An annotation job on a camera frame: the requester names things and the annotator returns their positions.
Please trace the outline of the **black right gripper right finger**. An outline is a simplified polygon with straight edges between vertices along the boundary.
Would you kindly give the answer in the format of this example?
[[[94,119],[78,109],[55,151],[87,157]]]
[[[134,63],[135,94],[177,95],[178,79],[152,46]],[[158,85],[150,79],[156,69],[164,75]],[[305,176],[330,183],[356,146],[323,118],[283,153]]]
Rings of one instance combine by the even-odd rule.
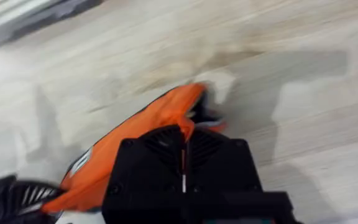
[[[186,151],[186,196],[196,223],[262,223],[263,193],[249,145],[205,128],[194,130]]]

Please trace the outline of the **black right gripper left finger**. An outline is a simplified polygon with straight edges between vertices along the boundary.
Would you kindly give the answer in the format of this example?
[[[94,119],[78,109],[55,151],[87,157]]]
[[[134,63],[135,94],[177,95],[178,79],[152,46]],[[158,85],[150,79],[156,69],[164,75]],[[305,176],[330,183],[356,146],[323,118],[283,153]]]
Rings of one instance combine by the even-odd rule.
[[[169,125],[121,141],[102,206],[107,224],[183,223],[185,138]]]

